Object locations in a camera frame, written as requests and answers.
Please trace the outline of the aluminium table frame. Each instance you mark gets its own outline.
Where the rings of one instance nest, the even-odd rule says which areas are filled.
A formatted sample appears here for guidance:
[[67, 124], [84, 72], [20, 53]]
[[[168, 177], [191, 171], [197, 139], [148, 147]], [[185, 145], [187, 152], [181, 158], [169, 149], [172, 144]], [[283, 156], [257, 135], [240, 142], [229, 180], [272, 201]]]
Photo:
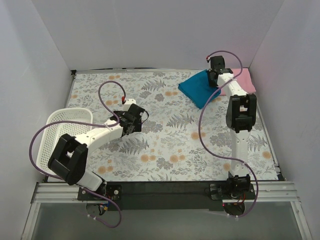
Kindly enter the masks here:
[[229, 98], [205, 111], [178, 88], [193, 70], [78, 72], [32, 163], [51, 182], [34, 239], [309, 240], [295, 186], [280, 181], [261, 119], [240, 142]]

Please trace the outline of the floral patterned table mat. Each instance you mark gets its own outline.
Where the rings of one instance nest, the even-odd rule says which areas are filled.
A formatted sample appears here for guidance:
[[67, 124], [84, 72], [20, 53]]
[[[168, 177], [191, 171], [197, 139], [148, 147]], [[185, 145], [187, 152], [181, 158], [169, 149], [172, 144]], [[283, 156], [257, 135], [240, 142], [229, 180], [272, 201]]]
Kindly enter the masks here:
[[114, 140], [87, 160], [87, 168], [107, 181], [212, 181], [227, 178], [231, 136], [228, 98], [219, 96], [201, 111], [178, 89], [194, 71], [77, 74], [70, 108], [91, 110], [102, 124], [121, 97], [146, 110], [141, 132]]

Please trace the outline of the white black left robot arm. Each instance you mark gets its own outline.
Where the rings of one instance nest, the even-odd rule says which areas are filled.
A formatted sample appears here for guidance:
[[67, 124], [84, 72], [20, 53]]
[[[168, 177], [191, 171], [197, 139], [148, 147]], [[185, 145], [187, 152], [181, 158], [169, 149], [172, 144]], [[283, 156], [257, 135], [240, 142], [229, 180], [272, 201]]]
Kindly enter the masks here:
[[87, 158], [103, 145], [142, 131], [142, 115], [146, 110], [135, 103], [116, 111], [104, 124], [92, 130], [71, 136], [63, 134], [48, 160], [47, 166], [70, 186], [79, 185], [89, 190], [95, 200], [106, 196], [107, 182], [87, 170]]

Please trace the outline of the folded pink t shirt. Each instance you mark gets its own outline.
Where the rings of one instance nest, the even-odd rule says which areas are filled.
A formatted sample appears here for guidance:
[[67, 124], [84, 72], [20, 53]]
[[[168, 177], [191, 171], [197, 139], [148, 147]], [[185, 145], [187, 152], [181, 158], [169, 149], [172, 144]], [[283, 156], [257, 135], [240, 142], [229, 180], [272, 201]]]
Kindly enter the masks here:
[[[240, 72], [240, 68], [231, 68], [234, 75]], [[236, 77], [238, 84], [241, 88], [249, 94], [254, 94], [256, 92], [256, 88], [252, 83], [251, 75], [248, 68], [243, 68], [240, 76]], [[220, 96], [226, 96], [224, 88], [221, 89]]]

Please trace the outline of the teal blue t shirt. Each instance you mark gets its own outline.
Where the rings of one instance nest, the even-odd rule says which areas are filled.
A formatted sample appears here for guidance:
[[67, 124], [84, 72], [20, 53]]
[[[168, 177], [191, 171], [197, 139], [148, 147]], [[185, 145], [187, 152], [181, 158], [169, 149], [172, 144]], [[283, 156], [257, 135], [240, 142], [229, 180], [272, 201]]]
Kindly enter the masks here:
[[206, 70], [200, 71], [178, 85], [178, 89], [187, 96], [197, 108], [202, 109], [209, 97], [218, 89], [210, 87]]

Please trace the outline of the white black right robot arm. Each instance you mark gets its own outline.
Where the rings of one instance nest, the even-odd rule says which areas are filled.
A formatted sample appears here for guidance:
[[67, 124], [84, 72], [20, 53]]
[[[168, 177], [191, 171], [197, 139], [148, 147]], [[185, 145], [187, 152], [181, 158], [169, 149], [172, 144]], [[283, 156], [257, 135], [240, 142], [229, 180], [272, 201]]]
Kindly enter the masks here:
[[229, 99], [226, 112], [226, 125], [231, 136], [231, 165], [224, 186], [218, 190], [232, 199], [243, 197], [250, 190], [250, 170], [248, 160], [248, 141], [257, 118], [257, 97], [245, 91], [230, 68], [225, 66], [223, 56], [210, 56], [207, 70], [210, 87], [222, 87]]

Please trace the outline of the black front mounting rail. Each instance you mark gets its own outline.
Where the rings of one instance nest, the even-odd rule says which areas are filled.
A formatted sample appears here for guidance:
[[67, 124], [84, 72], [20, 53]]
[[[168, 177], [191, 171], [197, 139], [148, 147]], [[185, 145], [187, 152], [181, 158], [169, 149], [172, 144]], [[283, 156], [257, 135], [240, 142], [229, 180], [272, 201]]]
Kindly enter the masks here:
[[[219, 188], [218, 181], [113, 181], [106, 184], [105, 197], [124, 210], [209, 210], [222, 212], [223, 202], [235, 200]], [[244, 200], [250, 202], [257, 194], [251, 183]]]

